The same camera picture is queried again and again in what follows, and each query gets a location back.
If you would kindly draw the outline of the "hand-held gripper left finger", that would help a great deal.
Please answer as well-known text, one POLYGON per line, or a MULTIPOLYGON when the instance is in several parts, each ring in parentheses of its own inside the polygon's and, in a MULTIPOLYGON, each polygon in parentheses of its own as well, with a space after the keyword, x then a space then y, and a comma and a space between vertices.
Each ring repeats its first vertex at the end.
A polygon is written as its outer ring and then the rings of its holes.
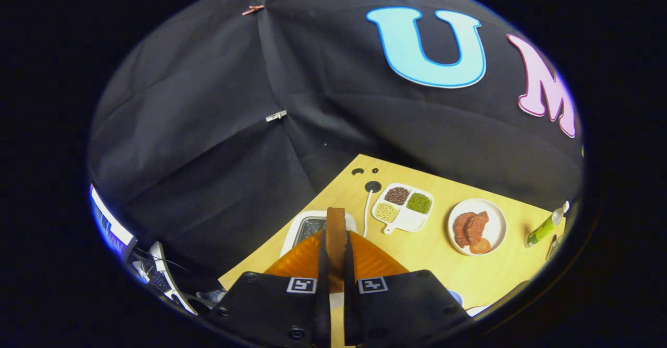
POLYGON ((288 255, 304 259, 307 276, 244 272, 205 321, 242 346, 329 347, 331 317, 326 234, 317 232, 288 255))

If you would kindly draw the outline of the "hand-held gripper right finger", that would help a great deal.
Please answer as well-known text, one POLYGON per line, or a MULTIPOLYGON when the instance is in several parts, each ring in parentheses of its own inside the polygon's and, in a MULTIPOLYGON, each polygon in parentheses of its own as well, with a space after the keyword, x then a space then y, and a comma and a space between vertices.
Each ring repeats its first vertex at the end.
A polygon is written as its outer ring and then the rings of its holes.
POLYGON ((448 345, 472 318, 430 270, 406 270, 348 231, 345 249, 344 341, 357 347, 448 345))

